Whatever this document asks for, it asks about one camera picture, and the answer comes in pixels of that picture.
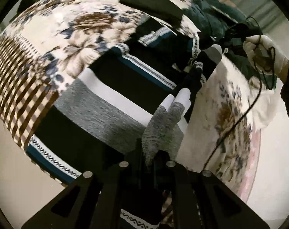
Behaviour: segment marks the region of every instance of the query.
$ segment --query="floor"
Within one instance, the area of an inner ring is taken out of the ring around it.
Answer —
[[[284,22],[269,35],[289,56],[289,24]],[[15,145],[0,120],[0,207],[12,226],[21,228],[61,190],[57,181]],[[271,229],[278,228],[289,214],[289,119],[282,101],[274,121],[263,130],[257,175],[247,204]]]

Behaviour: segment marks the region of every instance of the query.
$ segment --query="hand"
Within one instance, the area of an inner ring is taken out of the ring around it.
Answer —
[[[253,67],[254,66],[254,58],[256,58],[256,54],[254,52],[256,45],[259,43],[259,35],[254,35],[251,37],[247,37],[245,39],[246,41],[243,43],[243,49],[246,52],[246,55],[248,56],[248,60],[251,63]],[[275,49],[275,59],[274,62],[274,71],[275,74],[280,77],[283,67],[289,63],[288,59],[285,57],[285,55],[282,53],[282,51],[274,44],[274,42],[265,35],[261,36],[260,39],[260,45],[259,48],[264,47],[268,52],[270,52],[271,57],[274,57],[274,49]],[[256,67],[258,70],[264,71],[264,66],[260,62],[256,62]]]

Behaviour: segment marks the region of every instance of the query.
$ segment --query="metal screw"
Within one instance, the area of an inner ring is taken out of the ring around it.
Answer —
[[[129,163],[128,163],[127,161],[122,161],[122,162],[120,162],[119,166],[120,166],[121,168],[126,168],[126,167],[129,166]]]
[[[175,166],[175,162],[173,162],[173,161],[168,161],[168,162],[166,163],[166,165],[167,165],[168,167],[174,167],[174,166]]]
[[[212,172],[210,170],[205,169],[202,171],[202,175],[205,177],[210,177],[212,175]]]
[[[85,171],[83,173],[83,177],[85,178],[89,178],[89,177],[92,177],[93,176],[93,173],[91,171]]]

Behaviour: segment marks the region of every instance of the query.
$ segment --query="black cable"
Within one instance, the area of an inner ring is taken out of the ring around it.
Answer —
[[[251,16],[247,17],[245,20],[247,20],[247,19],[249,19],[249,18],[252,18],[252,19],[257,23],[257,25],[259,26],[258,22],[257,22],[253,17],[251,17]],[[258,43],[256,44],[256,47],[255,47],[254,51],[255,51],[256,48],[259,46],[260,41],[261,41],[261,34],[259,35],[259,40],[258,40]],[[271,50],[272,50],[272,49],[274,50],[273,61],[275,61],[275,54],[276,54],[276,53],[275,53],[275,48],[272,46],[272,47],[269,49],[269,52],[271,53]],[[265,78],[265,75],[264,75],[263,71],[261,72],[261,73],[263,74],[263,78],[264,78],[264,80],[265,80],[265,82],[266,82],[266,86],[267,86],[267,88],[268,88],[269,90],[272,90],[272,89],[273,89],[274,82],[275,82],[274,64],[275,64],[275,63],[273,63],[273,66],[272,66],[271,69],[268,71],[268,72],[272,71],[272,73],[273,73],[273,83],[272,83],[272,87],[269,87],[269,86],[268,86],[267,81],[266,81],[266,78]],[[248,110],[241,116],[241,118],[231,127],[231,129],[230,129],[227,133],[225,133],[225,135],[222,137],[222,139],[220,139],[220,140],[217,141],[214,150],[212,151],[212,153],[210,154],[208,160],[207,160],[207,161],[205,162],[205,164],[204,164],[203,170],[205,170],[208,162],[210,161],[211,157],[212,157],[213,154],[216,152],[216,150],[218,149],[218,147],[223,143],[223,141],[228,137],[228,135],[230,135],[230,133],[235,129],[235,127],[247,116],[247,114],[249,113],[249,111],[254,107],[254,105],[256,104],[256,102],[257,102],[257,100],[258,100],[258,98],[259,98],[259,96],[260,96],[260,94],[261,94],[261,90],[262,90],[262,80],[261,80],[261,78],[260,78],[260,73],[259,73],[259,70],[258,70],[258,68],[257,68],[257,66],[256,66],[256,62],[255,62],[255,61],[254,61],[254,66],[255,66],[255,69],[256,69],[256,71],[257,71],[258,78],[259,78],[259,82],[260,82],[260,87],[259,87],[258,95],[257,95],[257,97],[255,98],[255,100],[253,101],[253,103],[249,106]]]

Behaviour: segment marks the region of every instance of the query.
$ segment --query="bed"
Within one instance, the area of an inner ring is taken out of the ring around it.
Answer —
[[[191,4],[170,1],[181,9]],[[0,34],[0,117],[19,147],[27,152],[32,144],[48,164],[63,167],[35,141],[36,129],[86,67],[135,32],[143,14],[119,0],[40,0],[8,25]],[[199,30],[183,17],[179,32],[197,37]],[[176,161],[201,171],[217,140],[249,107],[249,93],[247,80],[223,56],[197,95]],[[207,166],[245,202],[259,147],[260,131],[250,112]],[[80,175],[69,168],[72,178]]]

